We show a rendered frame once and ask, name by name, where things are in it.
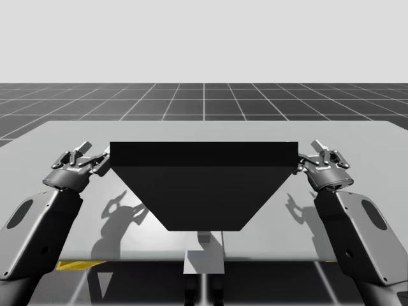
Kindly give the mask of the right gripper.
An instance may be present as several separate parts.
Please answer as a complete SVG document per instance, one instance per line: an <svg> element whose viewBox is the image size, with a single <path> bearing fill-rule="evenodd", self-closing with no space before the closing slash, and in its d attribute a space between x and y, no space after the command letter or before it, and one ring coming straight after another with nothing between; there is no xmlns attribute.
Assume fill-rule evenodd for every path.
<svg viewBox="0 0 408 306"><path fill-rule="evenodd" d="M294 175L306 171L308 182L315 191L327 187L342 189L353 184L353 179L345 170L349 169L350 165L339 151L329 149L319 140L314 140L311 146L319 155L307 156L299 153L298 166L293 172ZM334 163L336 166L319 166L321 157L324 164Z"/></svg>

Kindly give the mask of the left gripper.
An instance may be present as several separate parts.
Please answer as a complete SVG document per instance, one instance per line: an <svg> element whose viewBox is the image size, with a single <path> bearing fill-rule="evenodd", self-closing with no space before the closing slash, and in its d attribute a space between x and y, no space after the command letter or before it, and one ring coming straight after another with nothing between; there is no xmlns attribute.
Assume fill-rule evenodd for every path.
<svg viewBox="0 0 408 306"><path fill-rule="evenodd" d="M54 170L42 182L56 189L82 192L89 184L90 175L104 176L110 169L110 148L107 147L99 155L84 158L91 147L92 144L85 141L77 148L65 151L51 166ZM80 157L83 158L74 166Z"/></svg>

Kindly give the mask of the black screen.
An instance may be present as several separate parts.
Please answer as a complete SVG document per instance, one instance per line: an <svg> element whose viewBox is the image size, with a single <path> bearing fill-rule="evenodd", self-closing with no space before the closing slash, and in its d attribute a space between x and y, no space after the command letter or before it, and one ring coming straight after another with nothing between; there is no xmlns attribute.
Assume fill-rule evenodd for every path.
<svg viewBox="0 0 408 306"><path fill-rule="evenodd" d="M240 231L298 165L296 142L112 142L110 165L169 231Z"/></svg>

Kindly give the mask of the grey stand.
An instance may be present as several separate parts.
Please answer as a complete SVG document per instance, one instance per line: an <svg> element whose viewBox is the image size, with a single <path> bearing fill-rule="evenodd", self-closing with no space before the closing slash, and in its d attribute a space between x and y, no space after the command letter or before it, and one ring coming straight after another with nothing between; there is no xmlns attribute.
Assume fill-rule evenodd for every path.
<svg viewBox="0 0 408 306"><path fill-rule="evenodd" d="M184 254L184 274L224 274L223 232L189 233Z"/></svg>

